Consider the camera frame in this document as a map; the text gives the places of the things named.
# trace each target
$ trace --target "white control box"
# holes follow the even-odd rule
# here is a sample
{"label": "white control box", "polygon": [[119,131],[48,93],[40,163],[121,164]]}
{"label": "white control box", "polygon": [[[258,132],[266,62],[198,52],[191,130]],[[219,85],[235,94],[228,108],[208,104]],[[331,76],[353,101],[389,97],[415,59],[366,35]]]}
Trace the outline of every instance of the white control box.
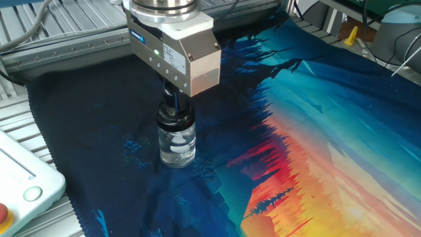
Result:
{"label": "white control box", "polygon": [[0,203],[13,213],[11,237],[64,194],[64,176],[0,130]]}

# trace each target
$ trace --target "glass jar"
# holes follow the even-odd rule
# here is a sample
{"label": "glass jar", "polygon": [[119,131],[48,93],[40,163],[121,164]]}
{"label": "glass jar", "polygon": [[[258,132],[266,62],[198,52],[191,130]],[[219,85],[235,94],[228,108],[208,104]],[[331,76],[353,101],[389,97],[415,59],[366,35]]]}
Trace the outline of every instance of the glass jar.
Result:
{"label": "glass jar", "polygon": [[172,168],[183,168],[193,162],[196,153],[196,127],[169,132],[158,127],[159,149],[163,163]]}

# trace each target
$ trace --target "black cable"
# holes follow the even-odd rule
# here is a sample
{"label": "black cable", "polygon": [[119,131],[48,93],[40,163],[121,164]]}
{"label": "black cable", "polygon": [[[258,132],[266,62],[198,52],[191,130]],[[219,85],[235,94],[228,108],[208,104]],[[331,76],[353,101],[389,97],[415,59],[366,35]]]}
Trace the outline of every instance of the black cable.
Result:
{"label": "black cable", "polygon": [[392,61],[392,59],[396,55],[397,40],[399,40],[401,37],[403,37],[403,36],[405,36],[405,35],[413,32],[414,30],[419,30],[419,29],[421,29],[421,27],[413,28],[413,29],[409,30],[407,33],[401,34],[398,38],[395,39],[395,43],[393,45],[393,54],[392,54],[392,57],[390,57],[390,59],[386,62],[386,65],[384,65],[384,68],[386,68],[388,66],[388,64],[390,63],[390,61]]}
{"label": "black cable", "polygon": [[9,82],[15,83],[19,86],[25,86],[25,83],[20,82],[18,80],[12,79],[9,76],[7,76],[2,70],[0,70],[0,76],[2,76],[4,79],[8,80]]}
{"label": "black cable", "polygon": [[420,35],[418,35],[418,37],[413,41],[413,42],[411,42],[411,44],[410,44],[410,46],[409,46],[409,48],[407,49],[407,52],[405,53],[405,56],[403,57],[403,61],[405,62],[406,60],[407,60],[407,54],[410,52],[410,50],[412,49],[412,47],[414,47],[414,45],[416,44],[416,42],[419,40],[421,38],[421,36]]}
{"label": "black cable", "polygon": [[362,41],[364,42],[364,45],[366,46],[366,48],[368,49],[368,51],[371,53],[371,55],[373,55],[374,58],[374,62],[377,63],[377,57],[373,54],[373,52],[371,52],[371,49],[368,47],[367,45],[367,41],[366,41],[366,33],[367,33],[367,3],[368,0],[364,0],[364,5],[362,8],[362,23],[364,24],[364,33],[362,35]]}
{"label": "black cable", "polygon": [[216,19],[215,21],[220,21],[220,20],[223,20],[224,18],[226,18],[229,14],[232,13],[232,11],[235,9],[235,7],[237,6],[238,3],[239,3],[239,0],[235,0],[234,4],[231,6],[230,10],[228,10],[227,13],[223,14],[220,18]]}
{"label": "black cable", "polygon": [[295,7],[295,10],[297,10],[298,15],[300,16],[301,20],[304,20],[303,14],[301,14],[300,8],[298,7],[298,4],[296,1],[294,1],[294,7]]}

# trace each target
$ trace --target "yellow object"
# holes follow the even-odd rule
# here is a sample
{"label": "yellow object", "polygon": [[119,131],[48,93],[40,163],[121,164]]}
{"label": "yellow object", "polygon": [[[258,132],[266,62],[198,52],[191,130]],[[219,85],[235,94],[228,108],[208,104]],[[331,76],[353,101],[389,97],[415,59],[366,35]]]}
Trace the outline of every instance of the yellow object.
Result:
{"label": "yellow object", "polygon": [[358,26],[353,28],[353,31],[349,34],[349,37],[344,41],[346,45],[353,45],[355,41],[355,37],[357,36]]}
{"label": "yellow object", "polygon": [[13,219],[14,219],[13,212],[9,210],[9,214],[7,214],[5,222],[0,224],[0,234],[6,232],[6,230],[8,230],[10,226],[12,226]]}

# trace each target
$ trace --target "white button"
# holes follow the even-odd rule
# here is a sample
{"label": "white button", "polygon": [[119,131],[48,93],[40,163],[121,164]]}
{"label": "white button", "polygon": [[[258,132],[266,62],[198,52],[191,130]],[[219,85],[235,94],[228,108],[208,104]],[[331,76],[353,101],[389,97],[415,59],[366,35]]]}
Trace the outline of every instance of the white button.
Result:
{"label": "white button", "polygon": [[24,199],[26,201],[35,201],[42,195],[42,189],[40,187],[31,187],[24,192]]}

